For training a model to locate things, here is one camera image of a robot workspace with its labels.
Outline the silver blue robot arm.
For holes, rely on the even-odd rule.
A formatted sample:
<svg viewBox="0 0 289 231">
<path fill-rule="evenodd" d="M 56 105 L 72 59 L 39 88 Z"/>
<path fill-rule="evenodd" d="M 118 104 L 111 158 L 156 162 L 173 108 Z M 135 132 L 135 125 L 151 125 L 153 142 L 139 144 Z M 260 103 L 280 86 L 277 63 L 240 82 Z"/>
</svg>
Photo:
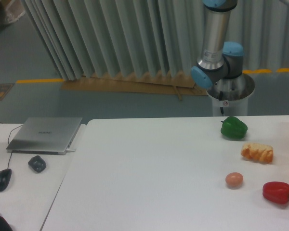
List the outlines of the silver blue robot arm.
<svg viewBox="0 0 289 231">
<path fill-rule="evenodd" d="M 205 0 L 201 53 L 191 69 L 205 89 L 237 69 L 289 69 L 289 0 Z"/>
</svg>

